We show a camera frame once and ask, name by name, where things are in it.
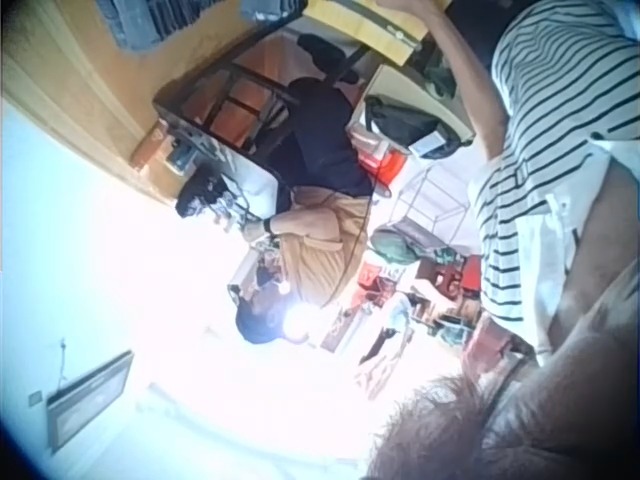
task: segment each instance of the hand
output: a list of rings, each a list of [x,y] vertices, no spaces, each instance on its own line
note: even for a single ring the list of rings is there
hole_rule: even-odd
[[[242,236],[247,243],[253,244],[266,237],[267,232],[264,231],[262,222],[250,222],[242,230]]]
[[[422,13],[440,11],[435,0],[376,0],[378,6],[419,17]]]

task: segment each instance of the black and white striped shirt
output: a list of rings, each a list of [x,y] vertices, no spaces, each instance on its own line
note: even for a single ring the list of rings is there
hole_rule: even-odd
[[[640,48],[625,36],[611,4],[541,0],[509,26],[493,60],[510,121],[502,158],[469,189],[483,243],[482,301],[530,343],[539,340],[539,328],[523,322],[538,308],[533,297],[548,297],[553,315],[608,167],[610,156],[590,138],[640,138]],[[568,230],[567,221],[558,227],[548,217],[562,217],[563,208]],[[558,229],[561,241],[550,242]],[[551,252],[557,244],[561,251]],[[530,258],[535,255],[542,260]],[[559,286],[549,293],[545,282]]]

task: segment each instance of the black bag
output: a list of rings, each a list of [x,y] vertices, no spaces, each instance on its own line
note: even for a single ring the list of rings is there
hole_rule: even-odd
[[[461,146],[455,130],[435,115],[375,95],[365,97],[364,103],[367,130],[373,132],[375,124],[384,136],[401,147],[409,148],[438,130],[445,137],[445,144],[423,154],[421,158],[446,158]]]

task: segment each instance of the electrical outlet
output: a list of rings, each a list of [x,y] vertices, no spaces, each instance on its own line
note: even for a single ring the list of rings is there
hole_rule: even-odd
[[[42,391],[38,390],[29,395],[29,407],[35,407],[42,402]]]

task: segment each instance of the picture frame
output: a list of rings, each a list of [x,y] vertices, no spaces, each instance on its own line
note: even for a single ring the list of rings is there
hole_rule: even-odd
[[[124,392],[133,352],[124,352],[47,399],[49,447],[56,453]]]

